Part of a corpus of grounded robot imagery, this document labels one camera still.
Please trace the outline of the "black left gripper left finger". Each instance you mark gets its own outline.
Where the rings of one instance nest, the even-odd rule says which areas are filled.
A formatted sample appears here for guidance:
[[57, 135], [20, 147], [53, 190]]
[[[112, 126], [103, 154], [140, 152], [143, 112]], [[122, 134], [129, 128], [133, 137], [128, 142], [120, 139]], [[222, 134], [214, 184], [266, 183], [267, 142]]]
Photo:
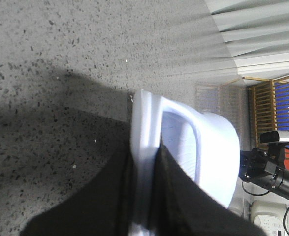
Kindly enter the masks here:
[[126, 236], [133, 206], [133, 159], [128, 143], [77, 193], [30, 220], [22, 236]]

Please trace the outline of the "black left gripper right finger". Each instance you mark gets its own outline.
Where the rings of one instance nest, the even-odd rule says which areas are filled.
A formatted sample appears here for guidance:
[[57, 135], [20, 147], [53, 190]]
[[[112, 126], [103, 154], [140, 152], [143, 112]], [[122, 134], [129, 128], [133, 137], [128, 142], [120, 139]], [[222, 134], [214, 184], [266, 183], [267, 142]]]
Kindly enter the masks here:
[[148, 229], [156, 236], [263, 236], [264, 231], [203, 192], [160, 145]]

